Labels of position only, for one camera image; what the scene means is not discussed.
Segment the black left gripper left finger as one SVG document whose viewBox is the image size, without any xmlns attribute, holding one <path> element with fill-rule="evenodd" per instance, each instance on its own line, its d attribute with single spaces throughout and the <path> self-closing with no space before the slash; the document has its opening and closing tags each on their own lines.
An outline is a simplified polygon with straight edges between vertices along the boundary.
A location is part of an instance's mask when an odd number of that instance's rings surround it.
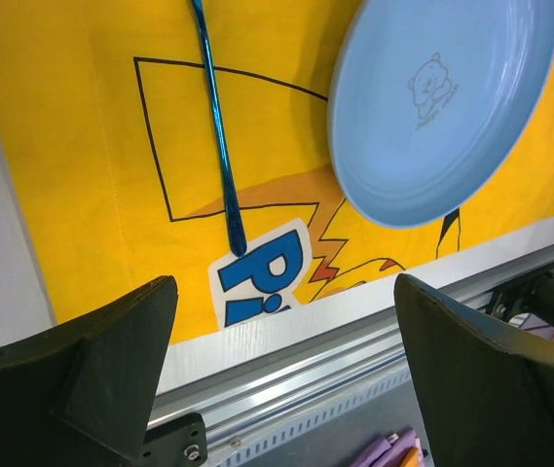
<svg viewBox="0 0 554 467">
<path fill-rule="evenodd" d="M 0 346 L 0 466 L 134 466 L 177 307 L 160 276 Z"/>
</svg>

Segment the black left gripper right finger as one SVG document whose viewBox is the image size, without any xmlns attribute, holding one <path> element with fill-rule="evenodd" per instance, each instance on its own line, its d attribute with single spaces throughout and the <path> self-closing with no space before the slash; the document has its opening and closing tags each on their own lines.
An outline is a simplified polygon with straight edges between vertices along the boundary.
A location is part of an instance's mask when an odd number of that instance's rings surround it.
<svg viewBox="0 0 554 467">
<path fill-rule="evenodd" d="M 554 466 L 554 341 L 397 276 L 396 315 L 437 466 Z"/>
</svg>

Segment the blue metal fork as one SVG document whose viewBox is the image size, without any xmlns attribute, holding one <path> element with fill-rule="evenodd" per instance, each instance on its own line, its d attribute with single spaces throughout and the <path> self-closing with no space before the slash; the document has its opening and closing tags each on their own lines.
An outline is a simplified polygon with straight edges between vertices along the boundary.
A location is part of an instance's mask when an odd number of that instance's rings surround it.
<svg viewBox="0 0 554 467">
<path fill-rule="evenodd" d="M 212 50 L 209 42 L 208 29 L 204 15 L 203 2 L 201 0 L 192 0 L 191 5 L 198 29 L 200 47 L 203 56 L 205 80 L 216 136 L 216 144 L 219 154 L 223 202 L 229 245 L 231 252 L 236 257 L 241 258 L 246 254 L 247 241 L 243 228 L 240 205 L 226 141 L 225 127 L 215 77 Z"/>
</svg>

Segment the yellow printed cloth mat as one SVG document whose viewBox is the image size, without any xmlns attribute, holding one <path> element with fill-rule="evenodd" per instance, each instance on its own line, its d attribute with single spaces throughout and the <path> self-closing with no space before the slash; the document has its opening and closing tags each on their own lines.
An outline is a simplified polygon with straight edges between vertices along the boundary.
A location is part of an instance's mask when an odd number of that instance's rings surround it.
<svg viewBox="0 0 554 467">
<path fill-rule="evenodd" d="M 554 213 L 554 66 L 518 146 L 454 224 L 376 227 L 329 165 L 329 74 L 354 1 L 210 1 L 206 19 L 249 240 L 303 234 L 301 305 Z M 55 317 L 173 276 L 173 341 L 220 330 L 230 258 L 186 1 L 0 1 L 0 141 Z"/>
</svg>

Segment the light blue plastic plate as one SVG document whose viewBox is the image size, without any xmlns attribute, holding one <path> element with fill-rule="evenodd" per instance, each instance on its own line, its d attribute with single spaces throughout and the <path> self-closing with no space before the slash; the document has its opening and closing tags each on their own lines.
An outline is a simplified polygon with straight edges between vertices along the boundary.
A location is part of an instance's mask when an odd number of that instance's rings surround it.
<svg viewBox="0 0 554 467">
<path fill-rule="evenodd" d="M 554 59 L 554 1 L 365 1 L 332 77 L 331 162 L 357 213 L 443 218 L 503 164 Z"/>
</svg>

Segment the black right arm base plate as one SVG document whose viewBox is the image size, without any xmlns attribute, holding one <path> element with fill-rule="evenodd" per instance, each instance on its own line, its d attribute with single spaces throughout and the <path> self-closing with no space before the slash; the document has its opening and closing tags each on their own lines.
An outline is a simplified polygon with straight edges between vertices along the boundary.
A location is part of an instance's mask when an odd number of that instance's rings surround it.
<svg viewBox="0 0 554 467">
<path fill-rule="evenodd" d="M 495 287 L 485 312 L 506 323 L 530 314 L 554 328 L 554 261 Z"/>
</svg>

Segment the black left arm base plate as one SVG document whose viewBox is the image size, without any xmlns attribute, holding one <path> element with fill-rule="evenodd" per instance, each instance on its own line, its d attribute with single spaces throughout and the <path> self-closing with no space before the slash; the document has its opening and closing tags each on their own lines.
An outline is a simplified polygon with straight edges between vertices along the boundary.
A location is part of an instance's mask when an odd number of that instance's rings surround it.
<svg viewBox="0 0 554 467">
<path fill-rule="evenodd" d="M 146 432 L 138 465 L 194 467 L 207 461 L 205 425 L 199 413 L 189 413 Z"/>
</svg>

